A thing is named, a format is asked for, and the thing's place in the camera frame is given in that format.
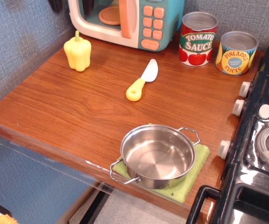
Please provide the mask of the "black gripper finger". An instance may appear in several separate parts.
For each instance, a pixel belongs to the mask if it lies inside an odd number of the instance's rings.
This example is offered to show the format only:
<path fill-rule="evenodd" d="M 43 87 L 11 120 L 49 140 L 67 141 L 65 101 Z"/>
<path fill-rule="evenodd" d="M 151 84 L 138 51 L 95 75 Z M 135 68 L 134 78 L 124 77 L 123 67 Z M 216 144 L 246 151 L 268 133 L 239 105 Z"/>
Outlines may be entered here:
<path fill-rule="evenodd" d="M 48 2 L 55 13 L 59 13 L 63 9 L 62 0 L 48 0 Z"/>

